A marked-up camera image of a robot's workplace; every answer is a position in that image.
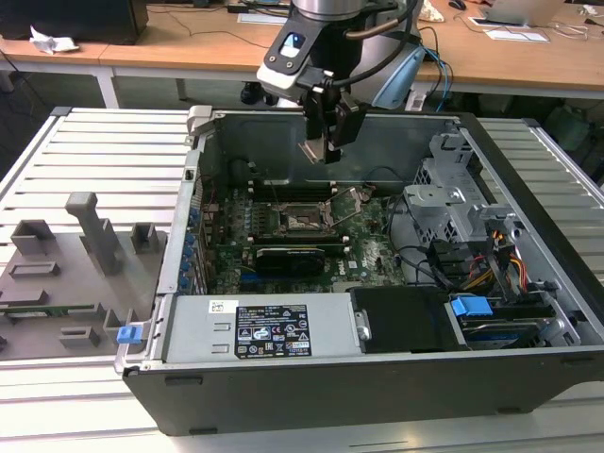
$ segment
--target warning label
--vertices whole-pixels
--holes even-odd
[[[235,332],[239,359],[311,355],[306,305],[237,307]]]

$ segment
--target blue tab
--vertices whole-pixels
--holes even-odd
[[[480,295],[459,295],[451,301],[456,316],[489,316],[493,309],[486,297]]]
[[[123,326],[117,331],[118,344],[140,344],[143,342],[142,326]]]

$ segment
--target gray holder block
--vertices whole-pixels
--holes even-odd
[[[8,269],[13,278],[56,277],[59,272],[59,265],[55,261],[17,263]]]
[[[106,276],[111,276],[118,271],[117,259],[113,251],[117,244],[117,237],[109,221],[101,222],[96,214],[98,199],[92,192],[73,192],[69,195],[65,209],[77,218],[84,236],[85,247],[94,254],[96,260]]]
[[[0,326],[12,326],[15,324],[15,320],[8,316],[6,313],[0,313]]]
[[[159,250],[158,232],[154,224],[134,224],[130,231],[130,241],[135,253],[157,253]]]
[[[97,347],[100,338],[92,326],[64,327],[60,330],[59,341],[65,347]]]
[[[72,316],[75,319],[81,320],[100,320],[104,319],[106,315],[106,311],[103,306],[98,303],[95,304],[91,309],[74,309],[67,310],[67,314]]]
[[[117,332],[120,327],[123,326],[122,322],[118,319],[115,311],[107,310],[107,316],[105,316],[105,323],[103,323],[103,330],[109,339],[117,344]]]
[[[126,323],[125,326],[127,326],[130,323],[136,323],[139,320],[139,317],[136,314],[136,311],[134,311],[134,309],[130,309],[128,310],[128,315],[126,317]]]
[[[19,290],[0,293],[0,305],[8,305],[9,307],[44,305],[47,302],[48,294],[45,290]]]
[[[44,253],[43,241],[53,240],[55,235],[44,220],[22,220],[10,239],[22,255],[40,255]]]

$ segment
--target white paper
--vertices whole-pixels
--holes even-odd
[[[31,30],[29,42],[33,43],[38,50],[49,55],[53,55],[55,52],[71,52],[79,49],[71,38],[53,38],[36,31],[33,26],[29,29]]]
[[[477,22],[477,20],[484,21],[484,17],[468,17],[468,21],[470,21],[475,26],[488,26],[490,28],[500,28],[503,25],[495,25],[495,24],[484,24],[481,22]],[[507,28],[524,28],[525,30],[529,30],[530,27],[528,25],[505,25]]]
[[[237,17],[240,24],[264,24],[264,25],[283,25],[287,22],[287,17],[268,16],[266,14],[241,13]]]
[[[540,33],[531,33],[528,31],[512,32],[509,30],[491,30],[485,31],[492,40],[502,41],[521,41],[521,42],[549,42],[549,39]]]

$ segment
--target barcode sticker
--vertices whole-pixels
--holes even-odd
[[[237,311],[239,300],[214,299],[210,301],[209,314],[231,314]]]

